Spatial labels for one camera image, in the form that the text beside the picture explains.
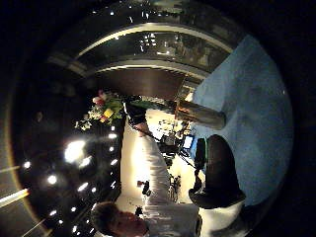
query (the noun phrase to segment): man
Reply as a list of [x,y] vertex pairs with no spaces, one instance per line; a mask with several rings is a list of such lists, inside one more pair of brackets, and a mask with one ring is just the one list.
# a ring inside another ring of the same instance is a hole
[[231,150],[222,137],[214,135],[208,140],[213,152],[209,154],[203,191],[195,193],[196,190],[191,190],[190,198],[194,203],[169,201],[167,165],[155,140],[148,135],[145,110],[125,104],[125,111],[129,124],[138,130],[139,142],[149,163],[151,195],[143,207],[143,219],[119,210],[111,202],[99,203],[91,212],[91,220],[101,233],[126,237],[196,237],[199,206],[205,209],[228,207],[245,198],[239,189]]

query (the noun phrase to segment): leg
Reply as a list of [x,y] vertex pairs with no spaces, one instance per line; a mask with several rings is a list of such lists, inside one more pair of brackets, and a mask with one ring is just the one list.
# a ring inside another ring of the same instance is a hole
[[219,135],[207,141],[208,163],[202,193],[189,191],[194,204],[205,209],[227,207],[245,199],[239,189],[235,161],[228,143]]

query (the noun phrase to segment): spotlight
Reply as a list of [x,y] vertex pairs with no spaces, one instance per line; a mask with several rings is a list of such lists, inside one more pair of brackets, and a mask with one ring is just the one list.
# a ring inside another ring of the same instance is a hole
[[57,214],[57,210],[52,210],[49,215],[54,216],[55,214]]
[[78,192],[84,191],[87,187],[88,187],[88,183],[84,183],[82,184],[79,188],[78,188]]
[[97,206],[97,204],[94,203],[93,206],[92,206],[92,208],[91,208],[91,210],[93,210],[96,206]]
[[65,150],[65,160],[68,163],[73,163],[75,160],[83,156],[83,147],[86,142],[83,140],[72,141],[68,144]]
[[114,160],[111,162],[111,165],[115,165],[117,162],[118,162],[118,159],[114,159]]
[[114,139],[117,138],[118,136],[115,133],[110,133],[109,134],[109,139]]
[[79,166],[79,168],[85,167],[90,164],[92,156],[84,158]]
[[57,182],[57,177],[55,175],[51,175],[47,178],[47,181],[51,184],[54,185]]
[[29,169],[31,167],[31,162],[27,161],[26,163],[23,164],[23,167],[26,169]]

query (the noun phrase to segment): floor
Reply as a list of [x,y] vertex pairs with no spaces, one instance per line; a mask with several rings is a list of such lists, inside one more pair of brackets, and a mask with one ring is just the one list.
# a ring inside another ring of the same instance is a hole
[[[220,134],[227,140],[235,157],[240,188],[246,194],[244,206],[258,206],[253,208],[250,219],[258,218],[257,213],[262,214],[270,207],[281,187],[293,141],[291,106],[277,66],[258,41],[246,36],[198,86],[193,102],[225,112],[227,124],[223,129],[194,124],[195,135],[199,138]],[[171,173],[182,177],[179,201],[191,202],[188,189],[194,185],[194,169],[177,157]],[[209,230],[218,228],[225,218],[235,218],[242,205],[216,209],[212,216],[201,210],[204,223],[200,236],[244,236],[238,224],[225,230],[226,234],[225,231],[219,235],[209,234]]]

